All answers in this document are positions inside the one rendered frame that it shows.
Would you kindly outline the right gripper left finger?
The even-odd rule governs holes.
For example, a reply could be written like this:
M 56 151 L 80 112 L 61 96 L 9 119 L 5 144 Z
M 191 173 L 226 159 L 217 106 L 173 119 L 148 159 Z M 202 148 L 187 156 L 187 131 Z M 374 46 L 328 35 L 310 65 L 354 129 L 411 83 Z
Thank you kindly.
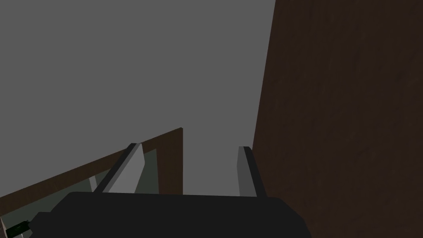
M 134 193 L 144 166 L 142 144 L 129 144 L 94 192 Z

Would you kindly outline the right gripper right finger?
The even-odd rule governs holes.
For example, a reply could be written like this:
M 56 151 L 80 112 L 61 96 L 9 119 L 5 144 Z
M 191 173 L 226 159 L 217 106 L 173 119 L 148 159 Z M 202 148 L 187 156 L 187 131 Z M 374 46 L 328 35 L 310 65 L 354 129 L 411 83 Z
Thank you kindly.
M 266 190 L 250 147 L 238 148 L 237 175 L 240 196 L 266 197 Z

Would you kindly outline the dark brown wooden door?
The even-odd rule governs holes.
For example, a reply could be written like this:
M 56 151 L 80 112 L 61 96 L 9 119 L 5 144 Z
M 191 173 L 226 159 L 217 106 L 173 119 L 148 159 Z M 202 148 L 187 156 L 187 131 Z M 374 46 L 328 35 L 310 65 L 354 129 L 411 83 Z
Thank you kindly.
M 423 0 L 276 0 L 253 153 L 312 238 L 423 238 Z

